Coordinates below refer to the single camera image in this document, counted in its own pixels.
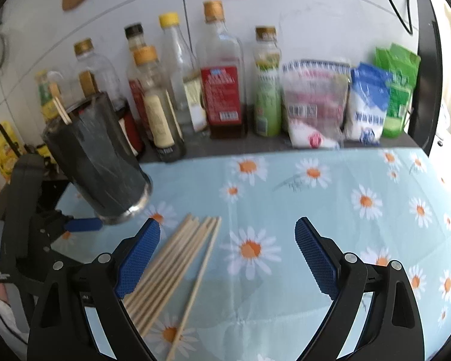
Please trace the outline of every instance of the yellow package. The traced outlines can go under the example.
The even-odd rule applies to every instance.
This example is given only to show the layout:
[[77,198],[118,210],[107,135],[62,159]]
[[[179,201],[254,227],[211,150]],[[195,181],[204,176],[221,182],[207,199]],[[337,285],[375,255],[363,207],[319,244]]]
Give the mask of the yellow package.
[[[10,139],[18,144],[17,136],[15,135],[15,132],[13,131],[10,123],[4,121],[1,122],[1,124],[5,129],[5,131],[7,132],[7,134],[10,136]],[[25,153],[24,149],[20,146],[19,152]],[[13,152],[8,143],[5,141],[5,138],[3,137],[2,133],[0,133],[0,172],[7,181],[9,181],[11,178],[12,170],[17,160],[18,160],[17,155]]]

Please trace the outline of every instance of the bottle with red label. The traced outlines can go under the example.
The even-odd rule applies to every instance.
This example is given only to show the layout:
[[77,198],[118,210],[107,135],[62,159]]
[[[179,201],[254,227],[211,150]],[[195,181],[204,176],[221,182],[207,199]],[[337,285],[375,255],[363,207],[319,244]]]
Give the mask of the bottle with red label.
[[142,28],[142,24],[140,23],[131,24],[124,28],[124,30],[125,37],[129,43],[129,51],[132,56],[130,64],[127,68],[127,80],[129,81],[133,101],[137,107],[137,112],[142,122],[143,129],[141,129],[141,133],[143,133],[144,130],[149,141],[154,141],[152,131],[150,131],[149,121],[147,120],[147,114],[145,113],[144,102],[142,101],[143,89],[140,85],[140,81],[138,80],[139,73],[135,62],[133,61],[133,52],[143,46],[147,46],[145,43],[144,30]]
[[241,42],[227,31],[221,1],[204,1],[204,14],[206,31],[196,50],[210,137],[241,138],[247,134]]

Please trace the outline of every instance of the light blue tablecloth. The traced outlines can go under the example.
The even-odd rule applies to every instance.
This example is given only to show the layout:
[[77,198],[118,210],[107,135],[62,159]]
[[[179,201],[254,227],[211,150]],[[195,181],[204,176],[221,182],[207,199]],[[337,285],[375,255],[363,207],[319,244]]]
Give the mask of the light blue tablecloth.
[[[331,304],[294,240],[304,216],[366,263],[402,262],[415,289],[427,359],[450,335],[451,195],[421,150],[294,151],[143,169],[154,184],[145,213],[96,233],[66,234],[53,247],[87,262],[135,235],[149,215],[161,220],[161,244],[189,212],[221,216],[176,359],[297,359]],[[58,208],[76,218],[94,215],[73,186]],[[200,262],[201,256],[145,338],[158,360],[167,355]],[[370,295],[363,301],[341,355],[361,333]]]

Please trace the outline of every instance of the black cylindrical container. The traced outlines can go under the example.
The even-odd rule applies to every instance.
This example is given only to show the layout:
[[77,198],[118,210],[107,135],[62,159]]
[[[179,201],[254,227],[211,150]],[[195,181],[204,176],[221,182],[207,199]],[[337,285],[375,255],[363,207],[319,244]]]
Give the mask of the black cylindrical container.
[[100,92],[67,110],[72,123],[51,121],[43,139],[68,179],[106,224],[139,213],[152,192],[117,121]]

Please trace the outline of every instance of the metal screw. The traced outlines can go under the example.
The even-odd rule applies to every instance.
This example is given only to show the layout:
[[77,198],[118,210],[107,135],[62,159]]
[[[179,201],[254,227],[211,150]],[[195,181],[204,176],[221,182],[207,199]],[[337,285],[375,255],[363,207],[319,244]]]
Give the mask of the metal screw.
[[99,261],[99,263],[107,263],[110,259],[111,259],[110,254],[102,254],[99,257],[98,261]]
[[347,253],[344,256],[344,259],[346,259],[349,263],[356,263],[357,262],[357,256],[352,253]]
[[391,262],[391,266],[393,269],[395,270],[401,270],[403,267],[401,266],[401,264],[397,261],[397,260],[393,260]]
[[60,270],[63,267],[63,262],[59,260],[55,262],[52,267],[54,270]]

